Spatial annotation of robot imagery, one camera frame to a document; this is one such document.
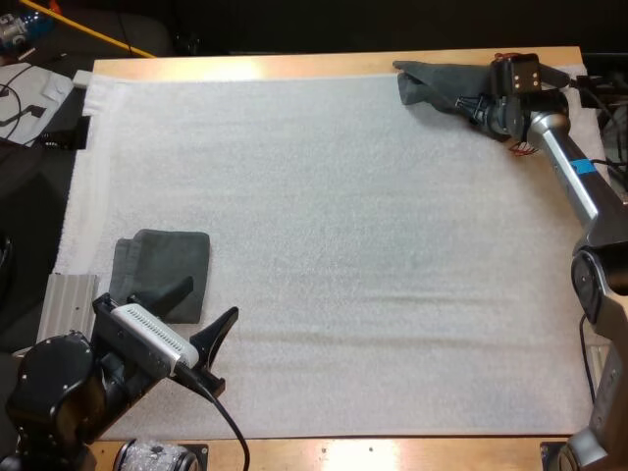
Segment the table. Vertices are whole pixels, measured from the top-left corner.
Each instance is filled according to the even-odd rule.
[[[191,57],[101,60],[96,74],[118,79],[204,81],[296,79],[393,73],[393,60],[486,65],[497,52],[535,52],[550,66],[582,63],[578,47],[406,51],[296,56]],[[565,437],[482,438],[317,438],[252,440],[251,470],[541,470],[541,442]],[[208,445],[210,469],[241,469],[242,455],[235,440]],[[97,470],[112,469],[121,442],[97,442],[91,449]]]

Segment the blue tape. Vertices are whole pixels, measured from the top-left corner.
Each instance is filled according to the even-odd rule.
[[[590,174],[596,172],[596,166],[589,159],[572,160],[569,162],[578,175]]]

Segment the black cable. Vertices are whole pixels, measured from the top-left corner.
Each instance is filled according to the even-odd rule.
[[[6,83],[3,83],[2,85],[2,89],[0,89],[0,95],[2,95],[4,93],[5,89],[9,88],[9,85],[13,82],[13,80],[15,80],[16,78],[18,78],[21,74],[23,74],[24,72],[26,72],[29,69],[32,69],[34,67],[34,64],[30,64],[27,67],[24,67],[22,70],[20,70],[17,74],[15,74],[14,76],[12,76],[9,81],[7,81]],[[22,118],[22,100],[20,100],[19,95],[16,93],[16,98],[18,99],[18,106],[19,106],[19,110],[18,110],[18,118],[16,119],[16,123],[13,125],[13,127],[11,128],[11,130],[9,131],[9,133],[4,137],[5,139],[9,140],[9,137],[11,137],[13,135],[13,133],[15,132],[15,130],[18,128],[18,126],[20,125],[20,119]]]
[[[611,162],[609,160],[591,159],[592,164],[602,164],[614,169],[621,169],[628,165],[628,162]]]
[[[214,397],[214,395],[211,394],[211,392],[207,388],[205,388],[202,378],[198,373],[187,368],[182,363],[177,363],[177,365],[175,366],[175,374],[177,375],[178,379],[181,380],[184,386],[194,391],[198,395],[205,397],[218,409],[220,415],[223,416],[225,421],[234,431],[234,434],[237,437],[240,446],[242,447],[242,452],[244,453],[244,466],[242,466],[242,470],[248,471],[248,466],[250,465],[251,461],[248,445],[246,444],[246,440],[244,439],[242,432],[237,427],[236,422],[234,421],[234,419],[232,419],[231,415],[229,415],[229,412],[227,412],[227,409],[225,409],[223,404],[221,404],[221,402],[216,397]]]
[[[9,80],[7,83],[1,83],[3,87],[2,87],[2,90],[0,90],[0,96],[2,96],[2,94],[4,93],[4,90],[9,90],[11,93],[13,93],[13,96],[16,97],[16,101],[18,102],[18,117],[16,118],[16,123],[13,125],[13,127],[11,128],[11,130],[9,131],[6,137],[0,137],[0,140],[4,142],[10,142],[10,143],[14,143],[12,140],[9,139],[9,137],[11,137],[13,132],[16,130],[16,128],[20,124],[20,118],[22,117],[22,100],[20,99],[20,95],[13,87],[9,86],[9,83],[14,78],[15,77],[11,78],[11,80]]]
[[[617,140],[617,157],[619,159],[619,162],[626,162],[623,158],[623,153],[621,150],[621,129],[619,127],[619,123],[617,123],[617,120],[615,119],[615,115],[611,113],[608,107],[589,88],[584,87],[584,86],[581,87],[581,86],[573,85],[573,83],[572,83],[572,86],[574,86],[580,92],[584,91],[588,96],[590,96],[596,102],[596,104],[600,107],[600,109],[608,115],[613,126],[615,127],[616,140]]]
[[[596,388],[593,384],[593,378],[591,376],[591,369],[589,368],[589,359],[587,358],[587,347],[585,346],[585,320],[587,314],[582,315],[578,331],[580,332],[580,348],[582,349],[582,361],[585,363],[585,373],[587,374],[587,382],[589,383],[589,393],[591,393],[591,401],[596,401]]]
[[[133,51],[131,50],[131,43],[129,42],[129,37],[127,36],[127,29],[125,28],[125,22],[122,19],[122,13],[120,13],[120,3],[119,0],[113,0],[115,2],[116,9],[116,17],[118,17],[118,24],[120,25],[120,30],[122,31],[122,37],[125,40],[125,44],[129,49],[129,57],[133,57]]]

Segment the white foam sheet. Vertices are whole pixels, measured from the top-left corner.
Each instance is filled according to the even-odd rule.
[[[574,139],[601,158],[595,115],[570,100]],[[214,370],[248,437],[586,424],[569,280],[580,228],[543,154],[404,107],[393,75],[94,77],[85,112],[56,271],[93,272],[104,290],[119,237],[209,234],[202,324],[240,308]],[[164,381],[107,434],[136,436],[232,435]]]

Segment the dark gray towel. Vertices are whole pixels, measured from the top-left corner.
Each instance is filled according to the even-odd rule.
[[[164,320],[196,324],[200,319],[209,267],[209,235],[143,229],[116,243],[109,292],[126,302],[134,293],[160,289],[192,276],[194,290]]]
[[[459,96],[478,96],[491,92],[488,66],[413,61],[395,61],[392,64],[401,70],[397,83],[399,97],[404,105],[425,101],[441,112],[454,113]]]

